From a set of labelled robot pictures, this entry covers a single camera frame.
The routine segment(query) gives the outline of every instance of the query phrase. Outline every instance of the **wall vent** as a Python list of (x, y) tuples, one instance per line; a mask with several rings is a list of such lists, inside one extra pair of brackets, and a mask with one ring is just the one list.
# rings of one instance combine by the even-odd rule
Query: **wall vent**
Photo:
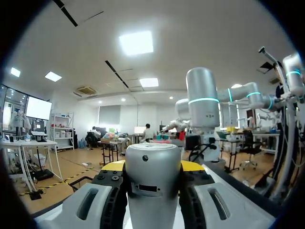
[(277, 79), (277, 78), (272, 78), (272, 79), (270, 79), (269, 80), (269, 83), (270, 84), (276, 84), (276, 83), (279, 83), (280, 81), (279, 81), (279, 79)]

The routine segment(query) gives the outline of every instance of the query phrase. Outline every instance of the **ceiling light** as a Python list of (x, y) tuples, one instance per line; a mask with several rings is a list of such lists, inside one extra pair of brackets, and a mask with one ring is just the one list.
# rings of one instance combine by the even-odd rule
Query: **ceiling light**
[(19, 77), (21, 72), (19, 70), (17, 70), (16, 68), (11, 68), (10, 73), (14, 76)]
[(120, 37), (120, 42), (127, 55), (153, 52), (153, 38), (150, 31), (136, 32)]
[(157, 87), (159, 86), (157, 78), (140, 79), (142, 87)]
[(238, 88), (238, 87), (242, 87), (242, 85), (241, 84), (234, 84), (231, 88)]
[(61, 79), (61, 76), (59, 76), (53, 72), (49, 72), (48, 74), (46, 74), (45, 78), (56, 82)]

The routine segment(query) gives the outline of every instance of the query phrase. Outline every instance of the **white monitor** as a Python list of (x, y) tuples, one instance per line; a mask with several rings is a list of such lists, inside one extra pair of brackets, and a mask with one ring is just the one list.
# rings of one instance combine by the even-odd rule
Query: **white monitor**
[(146, 129), (145, 126), (135, 126), (134, 127), (134, 133), (135, 134), (143, 134), (145, 129)]
[(29, 97), (26, 116), (43, 120), (50, 119), (52, 103)]

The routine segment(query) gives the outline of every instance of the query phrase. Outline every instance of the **computer monitor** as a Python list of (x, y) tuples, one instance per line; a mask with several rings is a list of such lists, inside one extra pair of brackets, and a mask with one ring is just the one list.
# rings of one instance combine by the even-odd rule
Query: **computer monitor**
[(163, 127), (166, 127), (165, 125), (159, 125), (159, 131), (162, 131)]
[(134, 133), (135, 134), (143, 134), (145, 129), (146, 129), (145, 126), (135, 126), (134, 127)]
[(26, 116), (30, 118), (49, 120), (51, 107), (51, 102), (29, 97)]
[(44, 121), (32, 120), (32, 131), (44, 132)]

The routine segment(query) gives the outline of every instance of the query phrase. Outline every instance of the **black chair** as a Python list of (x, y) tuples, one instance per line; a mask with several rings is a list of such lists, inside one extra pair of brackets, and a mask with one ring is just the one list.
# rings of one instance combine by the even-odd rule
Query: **black chair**
[(240, 150), (242, 153), (250, 154), (250, 158), (247, 161), (243, 161), (240, 163), (240, 167), (244, 168), (248, 165), (253, 165), (253, 169), (256, 169), (257, 163), (253, 162), (251, 159), (254, 155), (260, 153), (261, 150), (261, 142), (255, 142), (253, 141), (253, 134), (251, 130), (244, 130), (244, 144), (243, 148)]
[(95, 137), (94, 132), (87, 132), (85, 140), (87, 141), (87, 144), (89, 146), (88, 150), (91, 150), (92, 147), (97, 147), (97, 138)]

